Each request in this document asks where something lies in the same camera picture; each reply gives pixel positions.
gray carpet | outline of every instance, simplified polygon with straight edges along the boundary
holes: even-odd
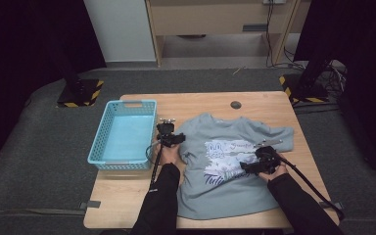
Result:
[[[94,70],[83,78],[105,81],[93,107],[56,108],[64,81],[30,96],[0,153],[0,234],[98,234],[83,215],[10,213],[61,209],[80,212],[97,169],[87,163],[108,101],[124,94],[281,90],[278,78],[292,70]],[[376,171],[363,160],[335,106],[296,108],[328,192],[344,204],[346,234],[376,234]]]

black stand base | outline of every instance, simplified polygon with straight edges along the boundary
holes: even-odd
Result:
[[[296,102],[328,102],[328,92],[319,82],[315,82],[310,90],[299,87],[300,74],[284,74],[280,77],[283,90],[289,96],[289,100]]]
[[[72,93],[66,85],[57,101],[59,107],[92,106],[96,102],[103,81],[99,79],[83,79],[81,81],[86,91],[85,94],[78,96]]]

light blue t-shirt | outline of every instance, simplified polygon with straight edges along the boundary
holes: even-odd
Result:
[[[213,219],[263,212],[278,207],[266,182],[247,174],[239,162],[254,163],[255,145],[282,140],[277,152],[293,149],[293,128],[271,128],[246,117],[224,120],[208,113],[191,118],[175,130],[184,133],[180,146],[187,163],[185,179],[177,192],[178,215],[191,219]]]

white wall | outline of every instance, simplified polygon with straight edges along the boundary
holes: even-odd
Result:
[[[151,62],[155,50],[145,0],[84,0],[106,62]]]

black curtain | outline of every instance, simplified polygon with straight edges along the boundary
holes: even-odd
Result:
[[[376,168],[376,1],[312,0],[295,60],[338,60],[347,67],[340,107]]]
[[[41,28],[50,29],[57,56]],[[76,73],[106,66],[83,1],[0,0],[0,149],[29,95],[65,78],[61,66]]]

